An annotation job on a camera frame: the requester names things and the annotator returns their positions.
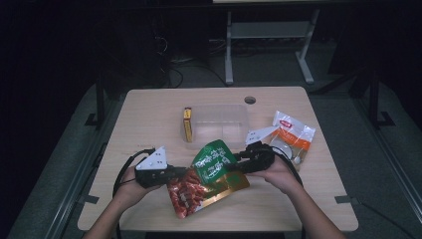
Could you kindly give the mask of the person's left hand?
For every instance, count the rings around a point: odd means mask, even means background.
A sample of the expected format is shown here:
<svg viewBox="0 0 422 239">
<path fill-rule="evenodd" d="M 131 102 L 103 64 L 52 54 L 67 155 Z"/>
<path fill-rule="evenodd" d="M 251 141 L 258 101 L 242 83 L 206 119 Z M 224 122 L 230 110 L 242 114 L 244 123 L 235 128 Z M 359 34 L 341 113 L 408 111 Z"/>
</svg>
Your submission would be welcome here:
<svg viewBox="0 0 422 239">
<path fill-rule="evenodd" d="M 117 193 L 113 200 L 117 202 L 120 208 L 127 209 L 137 204 L 145 195 L 159 186 L 144 188 L 135 181 L 134 167 L 130 167 L 123 175 L 122 182 L 119 185 Z"/>
</svg>

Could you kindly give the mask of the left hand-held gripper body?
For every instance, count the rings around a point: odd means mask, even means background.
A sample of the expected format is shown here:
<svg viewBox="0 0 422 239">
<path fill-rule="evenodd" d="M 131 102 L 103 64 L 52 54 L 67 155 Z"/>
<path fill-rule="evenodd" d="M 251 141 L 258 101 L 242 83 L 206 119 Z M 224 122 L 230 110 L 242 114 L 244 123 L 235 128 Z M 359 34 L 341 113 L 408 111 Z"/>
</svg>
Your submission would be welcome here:
<svg viewBox="0 0 422 239">
<path fill-rule="evenodd" d="M 142 159 L 134 169 L 135 181 L 143 188 L 165 184 L 173 175 L 164 146 Z"/>
</svg>

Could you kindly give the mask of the white and orange snack bag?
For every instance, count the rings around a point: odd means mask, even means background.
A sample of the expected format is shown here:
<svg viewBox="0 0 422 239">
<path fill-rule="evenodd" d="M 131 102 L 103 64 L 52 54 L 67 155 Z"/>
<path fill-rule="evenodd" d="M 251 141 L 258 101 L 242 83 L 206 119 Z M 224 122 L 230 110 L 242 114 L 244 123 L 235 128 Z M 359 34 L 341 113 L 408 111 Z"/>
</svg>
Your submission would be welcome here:
<svg viewBox="0 0 422 239">
<path fill-rule="evenodd" d="M 270 134 L 270 146 L 285 156 L 296 170 L 300 170 L 310 150 L 316 130 L 279 111 L 275 113 L 273 126 L 276 130 Z"/>
</svg>

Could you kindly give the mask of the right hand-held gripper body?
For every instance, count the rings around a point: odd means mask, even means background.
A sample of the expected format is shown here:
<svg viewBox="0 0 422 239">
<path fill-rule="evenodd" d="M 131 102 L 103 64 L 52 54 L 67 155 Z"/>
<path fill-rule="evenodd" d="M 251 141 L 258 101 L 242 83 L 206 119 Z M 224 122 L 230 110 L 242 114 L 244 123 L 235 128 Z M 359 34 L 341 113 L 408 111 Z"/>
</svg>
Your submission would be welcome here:
<svg viewBox="0 0 422 239">
<path fill-rule="evenodd" d="M 268 126 L 248 132 L 245 140 L 244 158 L 247 158 L 247 161 L 244 165 L 244 173 L 266 170 L 273 164 L 275 153 L 269 145 L 262 143 L 262 140 L 276 129 L 276 126 Z"/>
</svg>

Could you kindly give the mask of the person's right hand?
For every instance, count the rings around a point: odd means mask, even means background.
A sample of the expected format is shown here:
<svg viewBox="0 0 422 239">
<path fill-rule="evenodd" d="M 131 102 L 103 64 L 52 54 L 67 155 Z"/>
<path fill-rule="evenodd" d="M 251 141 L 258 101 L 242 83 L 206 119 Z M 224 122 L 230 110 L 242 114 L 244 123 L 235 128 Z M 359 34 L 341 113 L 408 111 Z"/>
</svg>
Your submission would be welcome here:
<svg viewBox="0 0 422 239">
<path fill-rule="evenodd" d="M 269 168 L 249 173 L 249 176 L 262 177 L 287 195 L 300 186 L 288 166 L 278 156 Z"/>
</svg>

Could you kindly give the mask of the small yellow red snack box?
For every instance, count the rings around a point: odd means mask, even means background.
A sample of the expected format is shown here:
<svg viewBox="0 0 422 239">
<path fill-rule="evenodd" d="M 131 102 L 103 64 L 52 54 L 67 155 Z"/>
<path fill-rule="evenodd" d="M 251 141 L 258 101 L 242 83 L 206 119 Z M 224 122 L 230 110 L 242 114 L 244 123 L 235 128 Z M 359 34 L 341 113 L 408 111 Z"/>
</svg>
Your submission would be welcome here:
<svg viewBox="0 0 422 239">
<path fill-rule="evenodd" d="M 192 125 L 191 125 L 192 109 L 185 108 L 183 112 L 183 125 L 185 137 L 188 142 L 192 141 Z"/>
</svg>

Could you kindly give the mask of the white metal stand frame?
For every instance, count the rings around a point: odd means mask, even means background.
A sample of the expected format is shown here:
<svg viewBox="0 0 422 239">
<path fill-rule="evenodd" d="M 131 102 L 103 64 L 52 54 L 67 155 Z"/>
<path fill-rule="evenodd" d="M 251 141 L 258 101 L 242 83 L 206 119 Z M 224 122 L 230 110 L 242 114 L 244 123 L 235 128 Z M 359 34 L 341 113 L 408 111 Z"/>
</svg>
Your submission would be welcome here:
<svg viewBox="0 0 422 239">
<path fill-rule="evenodd" d="M 296 59 L 307 84 L 315 82 L 308 66 L 306 56 L 317 25 L 319 9 L 315 9 L 308 21 L 290 22 L 234 22 L 232 13 L 227 13 L 226 51 L 225 51 L 225 83 L 234 84 L 232 64 L 232 41 L 242 39 L 303 39 L 304 43 L 296 51 Z"/>
</svg>

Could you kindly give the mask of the green and red snack bag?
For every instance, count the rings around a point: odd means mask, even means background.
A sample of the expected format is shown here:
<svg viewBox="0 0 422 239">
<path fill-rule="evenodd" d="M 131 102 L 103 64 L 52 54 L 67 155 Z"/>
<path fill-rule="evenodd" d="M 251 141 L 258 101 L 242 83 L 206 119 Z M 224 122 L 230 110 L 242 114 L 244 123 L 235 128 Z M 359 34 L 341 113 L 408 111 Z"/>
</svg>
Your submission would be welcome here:
<svg viewBox="0 0 422 239">
<path fill-rule="evenodd" d="M 221 139 L 201 148 L 187 171 L 166 184 L 177 217 L 185 218 L 249 187 L 250 182 L 242 172 L 226 168 L 235 162 L 234 154 Z"/>
</svg>

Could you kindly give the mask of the grey metal floor rail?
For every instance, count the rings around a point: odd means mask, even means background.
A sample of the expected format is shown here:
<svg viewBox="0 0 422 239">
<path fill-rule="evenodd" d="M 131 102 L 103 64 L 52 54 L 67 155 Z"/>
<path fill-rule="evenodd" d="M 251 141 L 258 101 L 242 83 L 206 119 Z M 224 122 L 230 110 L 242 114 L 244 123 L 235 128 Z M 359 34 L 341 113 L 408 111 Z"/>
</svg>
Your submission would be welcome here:
<svg viewBox="0 0 422 239">
<path fill-rule="evenodd" d="M 375 114 L 372 119 L 370 106 L 363 100 L 353 100 L 353 104 L 359 115 L 363 118 L 364 125 L 369 129 L 376 144 L 385 156 L 393 176 L 400 189 L 403 191 L 413 213 L 422 224 L 422 185 L 419 186 L 404 165 L 405 156 L 398 153 L 387 139 L 383 130 L 386 128 L 398 129 L 398 124 L 386 111 Z"/>
<path fill-rule="evenodd" d="M 105 118 L 97 124 L 96 100 L 84 98 L 46 166 L 48 202 L 55 202 L 43 239 L 61 239 L 79 205 L 80 196 L 105 152 L 124 98 L 104 100 Z"/>
</svg>

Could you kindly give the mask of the black metal stand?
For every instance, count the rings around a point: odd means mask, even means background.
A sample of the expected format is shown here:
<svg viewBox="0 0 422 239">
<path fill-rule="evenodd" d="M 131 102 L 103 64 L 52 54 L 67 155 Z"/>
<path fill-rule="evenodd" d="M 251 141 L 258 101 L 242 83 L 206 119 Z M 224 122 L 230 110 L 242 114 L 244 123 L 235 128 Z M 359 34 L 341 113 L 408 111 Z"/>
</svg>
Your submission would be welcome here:
<svg viewBox="0 0 422 239">
<path fill-rule="evenodd" d="M 99 74 L 96 78 L 96 112 L 89 114 L 85 125 L 94 126 L 96 129 L 99 129 L 106 117 L 105 110 L 105 89 L 104 89 L 104 77 L 102 74 Z"/>
<path fill-rule="evenodd" d="M 368 116 L 371 124 L 380 129 L 382 126 L 394 126 L 394 121 L 388 112 L 380 112 L 378 110 L 379 98 L 379 77 L 373 72 L 369 83 L 369 108 Z"/>
</svg>

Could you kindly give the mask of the clear plastic container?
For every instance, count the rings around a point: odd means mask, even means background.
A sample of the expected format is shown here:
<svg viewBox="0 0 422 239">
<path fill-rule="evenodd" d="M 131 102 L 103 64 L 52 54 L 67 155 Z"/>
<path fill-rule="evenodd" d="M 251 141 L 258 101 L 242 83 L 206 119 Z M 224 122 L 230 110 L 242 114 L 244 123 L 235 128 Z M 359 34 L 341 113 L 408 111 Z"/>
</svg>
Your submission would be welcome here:
<svg viewBox="0 0 422 239">
<path fill-rule="evenodd" d="M 222 139 L 231 149 L 245 145 L 249 131 L 248 109 L 244 105 L 191 105 L 192 139 L 186 139 L 184 124 L 180 135 L 188 149 L 199 150 L 207 143 Z"/>
</svg>

